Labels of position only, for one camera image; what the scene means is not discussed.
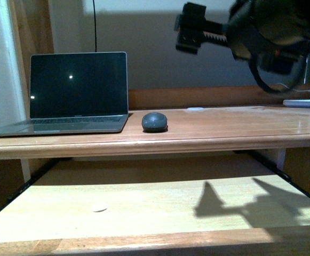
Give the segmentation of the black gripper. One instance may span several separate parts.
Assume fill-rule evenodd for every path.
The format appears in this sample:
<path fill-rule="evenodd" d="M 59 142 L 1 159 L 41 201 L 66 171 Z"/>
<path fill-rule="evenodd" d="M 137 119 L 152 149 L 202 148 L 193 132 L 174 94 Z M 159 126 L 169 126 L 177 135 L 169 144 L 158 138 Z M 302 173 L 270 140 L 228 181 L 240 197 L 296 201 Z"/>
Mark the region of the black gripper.
<path fill-rule="evenodd" d="M 289 74 L 310 53 L 310 1 L 235 1 L 226 23 L 209 21 L 206 6 L 187 2 L 176 18 L 176 49 L 197 54 L 203 43 L 227 47 L 234 59 Z"/>

